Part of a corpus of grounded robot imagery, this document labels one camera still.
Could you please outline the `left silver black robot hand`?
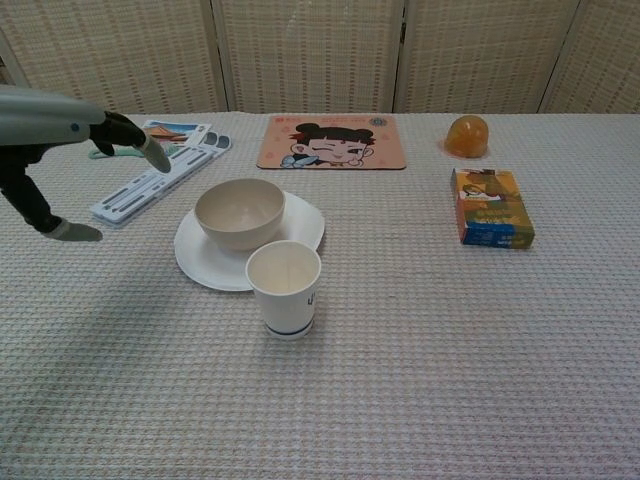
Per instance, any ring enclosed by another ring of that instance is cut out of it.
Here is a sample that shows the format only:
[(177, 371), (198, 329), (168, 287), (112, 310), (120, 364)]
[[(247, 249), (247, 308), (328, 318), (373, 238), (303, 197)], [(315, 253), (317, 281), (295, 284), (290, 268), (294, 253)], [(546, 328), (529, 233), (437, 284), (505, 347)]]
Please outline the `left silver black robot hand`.
[(157, 170), (171, 170), (160, 144), (120, 113), (58, 93), (1, 87), (1, 194), (28, 225), (47, 238), (69, 242), (102, 239), (99, 230), (54, 215), (27, 175), (27, 167), (38, 163), (49, 149), (87, 140), (107, 156), (114, 154), (116, 145), (133, 147)]

